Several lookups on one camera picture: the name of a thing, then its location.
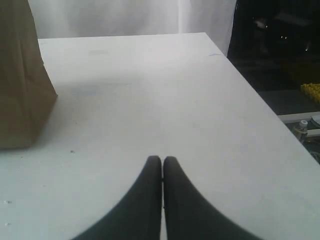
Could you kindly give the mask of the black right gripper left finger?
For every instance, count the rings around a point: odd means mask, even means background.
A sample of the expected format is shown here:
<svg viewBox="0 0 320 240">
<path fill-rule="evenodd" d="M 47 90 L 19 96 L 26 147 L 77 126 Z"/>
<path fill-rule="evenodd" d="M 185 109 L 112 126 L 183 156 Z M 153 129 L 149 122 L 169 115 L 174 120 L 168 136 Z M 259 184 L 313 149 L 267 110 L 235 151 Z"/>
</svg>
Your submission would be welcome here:
<svg viewBox="0 0 320 240">
<path fill-rule="evenodd" d="M 163 207 L 162 162 L 149 156 L 117 205 L 76 240 L 159 240 Z"/>
</svg>

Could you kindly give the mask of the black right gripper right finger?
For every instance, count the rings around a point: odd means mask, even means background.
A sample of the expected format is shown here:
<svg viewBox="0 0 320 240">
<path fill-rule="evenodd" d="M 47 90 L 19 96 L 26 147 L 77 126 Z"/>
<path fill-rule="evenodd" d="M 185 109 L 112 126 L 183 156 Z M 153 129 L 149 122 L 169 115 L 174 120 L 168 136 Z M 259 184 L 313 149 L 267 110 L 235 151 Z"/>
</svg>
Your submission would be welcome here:
<svg viewBox="0 0 320 240">
<path fill-rule="evenodd" d="M 169 240 L 256 240 L 213 207 L 191 183 L 178 160 L 163 162 L 163 196 Z"/>
</svg>

